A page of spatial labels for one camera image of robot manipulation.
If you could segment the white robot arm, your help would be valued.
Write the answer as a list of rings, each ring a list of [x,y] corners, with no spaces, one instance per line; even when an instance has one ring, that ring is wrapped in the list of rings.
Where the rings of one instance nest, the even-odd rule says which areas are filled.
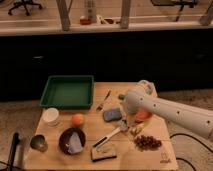
[[[128,114],[143,108],[213,142],[213,111],[159,98],[155,85],[147,80],[125,93],[122,106]]]

